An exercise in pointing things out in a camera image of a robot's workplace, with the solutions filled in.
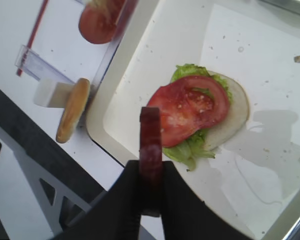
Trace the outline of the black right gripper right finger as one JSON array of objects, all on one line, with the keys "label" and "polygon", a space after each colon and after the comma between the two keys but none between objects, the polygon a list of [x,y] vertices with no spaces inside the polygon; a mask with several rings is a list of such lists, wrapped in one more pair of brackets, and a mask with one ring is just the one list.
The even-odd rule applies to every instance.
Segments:
[{"label": "black right gripper right finger", "polygon": [[191,190],[171,161],[163,162],[160,213],[166,240],[248,240]]}]

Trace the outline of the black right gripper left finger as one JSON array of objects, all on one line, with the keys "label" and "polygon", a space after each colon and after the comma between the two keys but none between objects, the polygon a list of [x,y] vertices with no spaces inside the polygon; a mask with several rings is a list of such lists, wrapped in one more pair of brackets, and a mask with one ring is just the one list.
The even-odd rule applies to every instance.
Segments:
[{"label": "black right gripper left finger", "polygon": [[55,240],[137,240],[141,224],[139,162],[130,160],[99,202]]}]

